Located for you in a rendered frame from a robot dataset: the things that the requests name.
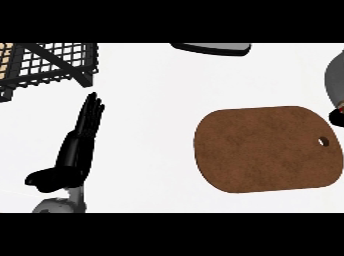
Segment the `grey and black appliance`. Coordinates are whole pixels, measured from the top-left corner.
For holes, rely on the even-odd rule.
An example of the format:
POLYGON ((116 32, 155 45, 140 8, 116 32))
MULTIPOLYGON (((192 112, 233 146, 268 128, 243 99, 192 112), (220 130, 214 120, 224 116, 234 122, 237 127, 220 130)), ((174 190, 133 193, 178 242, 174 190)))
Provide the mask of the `grey and black appliance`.
POLYGON ((249 43, 172 43, 175 49, 220 56, 245 56, 251 50, 249 43))

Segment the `brown wooden cutting board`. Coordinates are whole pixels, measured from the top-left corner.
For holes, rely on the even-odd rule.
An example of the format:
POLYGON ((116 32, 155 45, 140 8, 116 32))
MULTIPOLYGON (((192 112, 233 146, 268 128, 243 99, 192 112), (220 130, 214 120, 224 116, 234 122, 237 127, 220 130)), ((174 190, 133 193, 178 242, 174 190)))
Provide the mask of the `brown wooden cutting board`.
POLYGON ((342 173, 332 128, 298 106, 211 112, 198 125, 193 146, 203 178, 229 193, 326 187, 342 173))

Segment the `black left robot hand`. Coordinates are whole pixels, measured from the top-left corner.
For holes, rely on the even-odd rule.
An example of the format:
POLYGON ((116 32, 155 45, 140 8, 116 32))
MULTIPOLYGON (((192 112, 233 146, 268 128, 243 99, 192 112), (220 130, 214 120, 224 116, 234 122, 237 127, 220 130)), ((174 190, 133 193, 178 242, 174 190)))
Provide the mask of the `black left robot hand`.
POLYGON ((103 110, 102 99, 91 93, 81 107, 75 128, 65 137, 54 166, 31 173, 25 179, 25 184, 35 186, 41 193, 76 188, 84 184, 91 169, 103 110))

